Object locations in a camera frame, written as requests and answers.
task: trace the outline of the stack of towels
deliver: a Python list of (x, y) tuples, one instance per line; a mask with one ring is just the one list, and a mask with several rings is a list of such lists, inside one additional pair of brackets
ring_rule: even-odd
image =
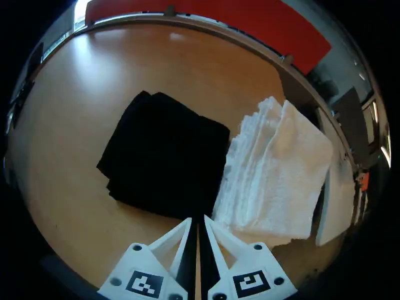
[(231, 141), (212, 218), (235, 232), (307, 239), (333, 155), (329, 139), (287, 100), (270, 97)]
[(170, 96), (142, 91), (123, 113), (97, 168), (115, 200), (159, 215), (211, 216), (229, 129)]

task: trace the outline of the orange object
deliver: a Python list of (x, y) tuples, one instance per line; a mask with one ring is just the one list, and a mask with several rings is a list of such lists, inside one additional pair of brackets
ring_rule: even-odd
[(174, 5), (179, 13), (211, 18), (257, 38), (309, 73), (331, 45), (304, 17), (281, 0), (92, 0), (85, 24), (136, 12), (164, 12)]
[(364, 173), (361, 176), (359, 184), (361, 186), (361, 191), (365, 192), (368, 189), (368, 182), (370, 181), (370, 172)]

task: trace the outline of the red panel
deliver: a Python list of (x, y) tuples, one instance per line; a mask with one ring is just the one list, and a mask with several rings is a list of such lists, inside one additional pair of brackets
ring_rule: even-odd
[(304, 74), (331, 49), (313, 25), (281, 0), (92, 0), (85, 23), (142, 11), (163, 12), (168, 5), (179, 13), (221, 21), (283, 55), (292, 54), (294, 65)]

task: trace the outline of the black towel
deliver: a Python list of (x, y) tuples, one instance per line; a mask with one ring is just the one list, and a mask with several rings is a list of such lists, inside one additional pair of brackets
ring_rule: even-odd
[(229, 134), (173, 98), (143, 91), (123, 113), (97, 168), (118, 201), (179, 219), (211, 216)]

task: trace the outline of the table surface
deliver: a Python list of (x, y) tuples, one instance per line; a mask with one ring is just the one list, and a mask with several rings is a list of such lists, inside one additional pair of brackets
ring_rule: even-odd
[[(97, 287), (131, 243), (150, 244), (179, 223), (116, 202), (96, 168), (125, 108), (142, 90), (168, 94), (226, 125), (231, 136), (264, 98), (285, 98), (268, 62), (186, 28), (108, 27), (72, 38), (51, 57), (10, 134), (8, 154), (42, 235)], [(273, 253), (299, 285), (336, 255), (340, 241), (332, 242), (316, 248), (312, 238), (296, 240)]]

